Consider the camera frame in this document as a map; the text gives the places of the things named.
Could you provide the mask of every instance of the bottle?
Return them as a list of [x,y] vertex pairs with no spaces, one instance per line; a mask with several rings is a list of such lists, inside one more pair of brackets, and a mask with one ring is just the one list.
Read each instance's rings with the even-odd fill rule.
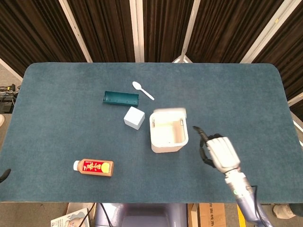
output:
[[82,159],[74,162],[73,169],[82,174],[112,176],[114,169],[113,161]]

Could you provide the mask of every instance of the white cube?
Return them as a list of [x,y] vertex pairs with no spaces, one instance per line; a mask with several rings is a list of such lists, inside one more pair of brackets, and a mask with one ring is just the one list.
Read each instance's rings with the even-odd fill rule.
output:
[[145,119],[145,113],[141,110],[138,110],[137,108],[131,107],[125,117],[124,117],[124,122],[128,126],[131,126],[134,129],[139,129],[142,122]]

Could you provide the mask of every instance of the curtain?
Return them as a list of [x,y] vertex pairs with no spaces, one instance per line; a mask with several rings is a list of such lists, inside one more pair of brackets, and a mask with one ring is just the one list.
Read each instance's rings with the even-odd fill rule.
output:
[[303,1],[254,60],[274,64],[287,99],[303,92]]
[[0,1],[0,58],[23,76],[34,62],[86,61],[57,0]]
[[143,0],[145,62],[181,55],[193,0]]
[[93,61],[135,62],[128,0],[68,0]]
[[201,0],[186,56],[239,63],[283,0]]

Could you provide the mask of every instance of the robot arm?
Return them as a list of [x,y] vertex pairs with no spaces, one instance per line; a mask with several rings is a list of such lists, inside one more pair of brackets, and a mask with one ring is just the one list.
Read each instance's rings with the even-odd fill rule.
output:
[[[244,173],[240,172],[240,159],[227,137],[219,134],[207,136],[205,132],[194,126],[201,136],[200,152],[203,161],[225,174],[225,182],[236,198],[245,219],[258,227],[273,227],[257,201],[251,185]],[[212,159],[208,159],[203,145],[206,144]]]

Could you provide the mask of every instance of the white plastic spoon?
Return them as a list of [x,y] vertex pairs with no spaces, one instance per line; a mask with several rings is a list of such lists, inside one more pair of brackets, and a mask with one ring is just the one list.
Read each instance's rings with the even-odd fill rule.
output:
[[148,96],[148,98],[150,98],[151,100],[155,100],[154,97],[152,97],[150,94],[148,94],[142,87],[141,84],[139,84],[138,82],[134,81],[133,82],[133,87],[136,90],[141,90],[144,94],[146,94]]

